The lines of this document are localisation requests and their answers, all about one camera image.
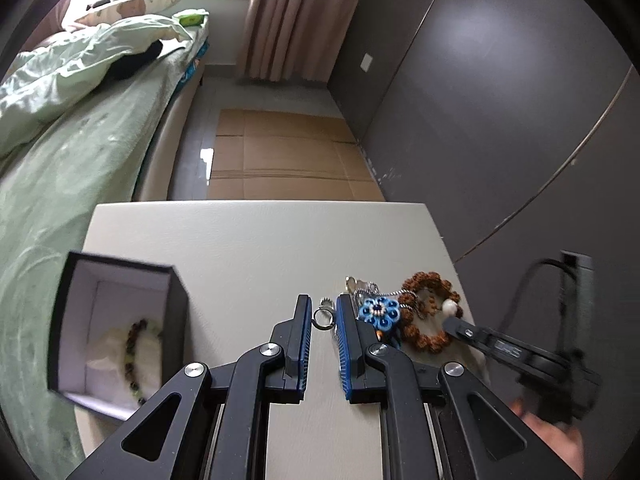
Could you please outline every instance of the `black gift box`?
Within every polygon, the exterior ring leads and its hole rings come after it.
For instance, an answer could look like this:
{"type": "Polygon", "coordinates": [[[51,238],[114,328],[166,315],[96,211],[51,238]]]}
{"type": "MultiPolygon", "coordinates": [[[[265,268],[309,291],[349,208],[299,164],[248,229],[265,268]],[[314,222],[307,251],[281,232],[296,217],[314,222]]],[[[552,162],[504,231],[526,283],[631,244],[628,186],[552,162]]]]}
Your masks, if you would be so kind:
{"type": "Polygon", "coordinates": [[[110,329],[128,332],[149,319],[160,325],[161,384],[182,366],[189,297],[171,266],[71,251],[60,276],[49,332],[47,386],[73,403],[118,420],[134,412],[116,404],[117,383],[86,365],[90,345],[110,329]]]}

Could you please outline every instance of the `mattress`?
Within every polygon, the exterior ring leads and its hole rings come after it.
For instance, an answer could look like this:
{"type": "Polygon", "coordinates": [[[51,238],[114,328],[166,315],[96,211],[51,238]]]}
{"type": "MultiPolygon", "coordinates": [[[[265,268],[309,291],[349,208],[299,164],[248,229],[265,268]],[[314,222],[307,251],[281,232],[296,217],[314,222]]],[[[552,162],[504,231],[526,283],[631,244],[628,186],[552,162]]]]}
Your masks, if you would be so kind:
{"type": "Polygon", "coordinates": [[[149,142],[207,25],[190,35],[186,48],[166,42],[166,54],[130,80],[86,95],[25,145],[0,178],[0,404],[40,480],[66,478],[84,458],[73,408],[47,391],[45,374],[66,254],[82,248],[95,205],[131,199],[149,142]]]}

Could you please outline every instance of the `black cloth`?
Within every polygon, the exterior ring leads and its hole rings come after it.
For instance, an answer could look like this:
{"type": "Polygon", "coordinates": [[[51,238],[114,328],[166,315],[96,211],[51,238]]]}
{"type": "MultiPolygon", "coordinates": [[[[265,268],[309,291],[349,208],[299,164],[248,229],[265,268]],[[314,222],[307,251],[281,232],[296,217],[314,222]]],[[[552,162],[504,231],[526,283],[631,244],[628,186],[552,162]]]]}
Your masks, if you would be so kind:
{"type": "Polygon", "coordinates": [[[116,81],[128,79],[140,68],[151,63],[156,57],[160,56],[160,52],[162,52],[162,41],[155,40],[144,52],[121,57],[111,63],[103,81],[109,79],[116,81]]]}
{"type": "Polygon", "coordinates": [[[86,10],[90,10],[90,9],[95,9],[95,7],[100,7],[103,5],[106,5],[110,2],[111,0],[98,0],[95,3],[89,4],[86,6],[86,10]]]}

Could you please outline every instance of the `blue beaded ornament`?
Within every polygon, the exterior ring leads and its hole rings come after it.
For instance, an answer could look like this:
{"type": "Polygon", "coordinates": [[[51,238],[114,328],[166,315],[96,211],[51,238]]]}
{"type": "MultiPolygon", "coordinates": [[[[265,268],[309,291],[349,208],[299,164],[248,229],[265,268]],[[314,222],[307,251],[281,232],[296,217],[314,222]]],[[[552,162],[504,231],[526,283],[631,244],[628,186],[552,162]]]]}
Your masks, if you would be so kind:
{"type": "Polygon", "coordinates": [[[385,335],[393,330],[400,320],[400,305],[385,296],[367,298],[358,311],[358,319],[371,323],[385,335]]]}

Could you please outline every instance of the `black cable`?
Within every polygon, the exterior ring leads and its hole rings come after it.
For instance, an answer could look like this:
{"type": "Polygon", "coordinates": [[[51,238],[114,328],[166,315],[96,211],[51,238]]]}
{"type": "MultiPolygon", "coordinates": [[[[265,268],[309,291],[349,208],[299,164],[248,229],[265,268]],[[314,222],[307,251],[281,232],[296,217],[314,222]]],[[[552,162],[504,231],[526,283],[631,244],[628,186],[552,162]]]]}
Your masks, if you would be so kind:
{"type": "Polygon", "coordinates": [[[561,269],[562,271],[564,271],[565,274],[569,275],[575,281],[575,272],[567,264],[559,262],[558,260],[553,260],[552,258],[545,258],[543,260],[538,260],[534,262],[529,266],[529,269],[527,269],[527,272],[525,272],[522,275],[522,278],[520,279],[520,283],[518,283],[518,286],[516,288],[516,292],[513,295],[513,299],[511,300],[511,304],[509,305],[509,309],[507,310],[507,313],[502,318],[500,325],[498,325],[498,332],[504,334],[508,330],[511,323],[513,322],[513,318],[516,316],[516,311],[518,310],[518,306],[520,304],[520,297],[522,296],[524,289],[526,288],[527,285],[529,285],[529,282],[532,279],[533,275],[536,273],[536,271],[543,266],[557,267],[558,269],[561,269]]]}

